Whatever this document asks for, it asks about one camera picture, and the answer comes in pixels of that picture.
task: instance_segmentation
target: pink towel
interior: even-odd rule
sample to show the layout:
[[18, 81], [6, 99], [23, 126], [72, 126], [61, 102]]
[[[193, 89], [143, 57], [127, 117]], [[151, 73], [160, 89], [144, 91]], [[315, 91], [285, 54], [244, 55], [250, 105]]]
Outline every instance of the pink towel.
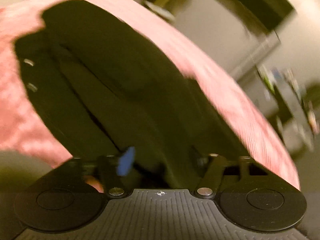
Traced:
[[[41, 13], [64, 0], [26, 0], [0, 9], [0, 150], [36, 156], [52, 167], [71, 157], [43, 124], [19, 77], [13, 41], [44, 27]], [[296, 167], [278, 136], [236, 82], [195, 44], [133, 0], [87, 0], [155, 43], [202, 91], [251, 156], [300, 189]]]

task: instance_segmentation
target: circular button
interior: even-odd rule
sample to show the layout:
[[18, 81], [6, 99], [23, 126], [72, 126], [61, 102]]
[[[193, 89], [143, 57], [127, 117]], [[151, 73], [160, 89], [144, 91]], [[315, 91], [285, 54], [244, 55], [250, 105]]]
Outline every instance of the circular button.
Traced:
[[37, 202], [49, 210], [59, 210], [70, 206], [75, 200], [73, 193], [67, 189], [53, 188], [41, 193]]
[[109, 194], [113, 196], [121, 196], [124, 193], [124, 190], [119, 187], [114, 187], [109, 190]]
[[259, 188], [248, 193], [247, 201], [256, 208], [273, 210], [283, 205], [284, 197], [275, 190]]
[[210, 189], [208, 187], [198, 188], [197, 192], [198, 192], [198, 194], [200, 194], [202, 196], [210, 196], [213, 193], [212, 189]]

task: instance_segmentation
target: metal screw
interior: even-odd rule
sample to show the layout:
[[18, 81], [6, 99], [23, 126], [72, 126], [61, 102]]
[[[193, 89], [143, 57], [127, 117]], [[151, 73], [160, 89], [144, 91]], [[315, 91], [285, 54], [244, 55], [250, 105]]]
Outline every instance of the metal screw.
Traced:
[[23, 60], [23, 62], [29, 64], [30, 66], [34, 66], [34, 64], [35, 64], [32, 60], [27, 59], [27, 58], [25, 58], [25, 59]]
[[119, 187], [114, 187], [109, 190], [109, 194], [113, 196], [121, 196], [124, 193], [124, 190]]
[[208, 187], [198, 188], [197, 192], [199, 195], [202, 195], [202, 196], [210, 196], [213, 193], [212, 189]]
[[28, 83], [27, 88], [30, 89], [32, 92], [37, 92], [38, 88], [31, 83]]

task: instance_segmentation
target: crosshair mark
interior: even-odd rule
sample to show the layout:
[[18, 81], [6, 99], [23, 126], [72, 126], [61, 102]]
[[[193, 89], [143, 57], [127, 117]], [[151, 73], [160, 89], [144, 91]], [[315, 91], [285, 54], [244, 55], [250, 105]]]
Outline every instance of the crosshair mark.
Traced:
[[159, 192], [157, 192], [156, 193], [157, 195], [159, 195], [160, 197], [162, 197], [164, 194], [166, 194], [166, 193], [164, 193], [163, 191], [159, 191]]

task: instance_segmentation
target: dark opening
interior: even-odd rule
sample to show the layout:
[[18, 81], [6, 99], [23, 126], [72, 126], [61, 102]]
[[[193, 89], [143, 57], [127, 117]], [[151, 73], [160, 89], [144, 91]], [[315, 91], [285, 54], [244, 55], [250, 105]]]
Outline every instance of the dark opening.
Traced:
[[253, 163], [249, 165], [249, 174], [251, 176], [267, 176], [268, 175], [268, 173], [266, 173], [263, 169], [259, 168]]
[[224, 176], [240, 176], [240, 168], [239, 166], [230, 166], [226, 167], [224, 172]]

